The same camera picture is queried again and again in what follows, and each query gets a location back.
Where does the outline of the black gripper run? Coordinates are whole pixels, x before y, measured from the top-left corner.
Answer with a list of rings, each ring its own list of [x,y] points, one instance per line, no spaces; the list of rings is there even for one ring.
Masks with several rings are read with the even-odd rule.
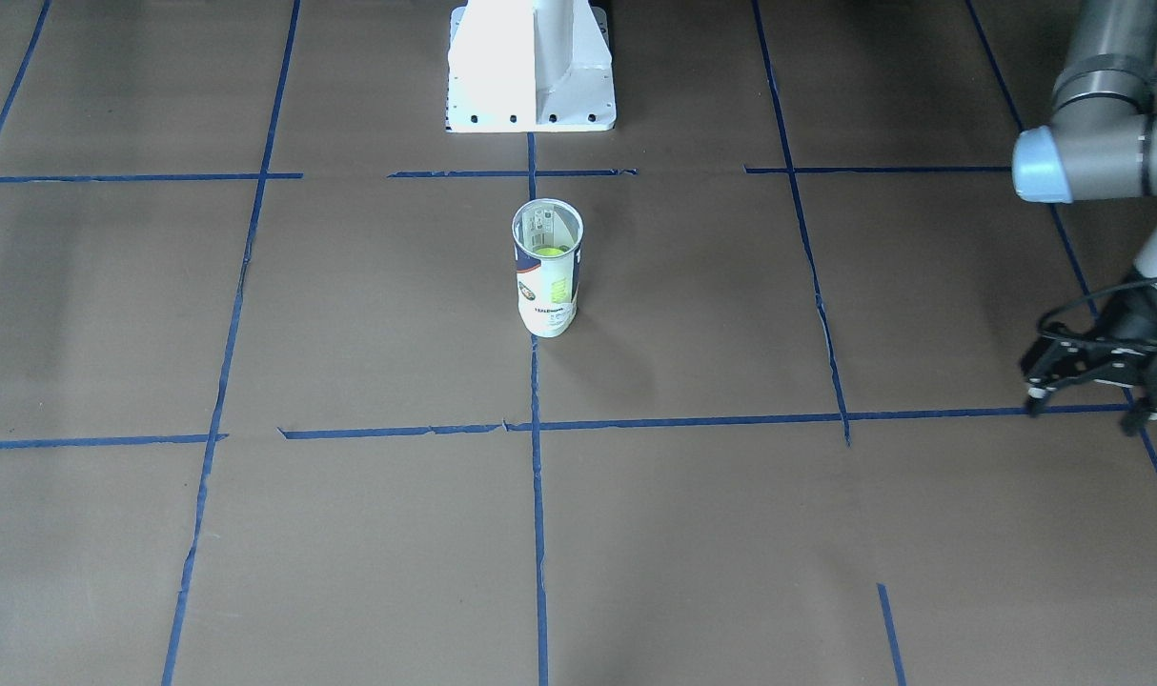
[[[1120,427],[1126,435],[1137,435],[1157,420],[1157,283],[1128,276],[1096,294],[1106,303],[1088,337],[1053,327],[1022,355],[1024,410],[1040,416],[1054,394],[1086,383],[1136,388],[1142,394],[1123,413]]]

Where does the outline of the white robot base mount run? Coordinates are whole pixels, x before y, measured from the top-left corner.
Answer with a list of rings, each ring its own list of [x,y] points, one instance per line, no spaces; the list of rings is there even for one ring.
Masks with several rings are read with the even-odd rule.
[[[604,1],[467,1],[451,12],[445,131],[610,131],[618,109]]]

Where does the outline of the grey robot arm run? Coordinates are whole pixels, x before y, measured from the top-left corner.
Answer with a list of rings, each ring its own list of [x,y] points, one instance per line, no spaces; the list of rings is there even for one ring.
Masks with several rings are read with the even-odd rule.
[[[1011,182],[1047,205],[1157,196],[1157,1],[1085,1],[1047,126],[1018,137]],[[1025,412],[1066,388],[1135,391],[1122,431],[1157,420],[1157,226],[1119,285],[1044,314],[1020,360]]]

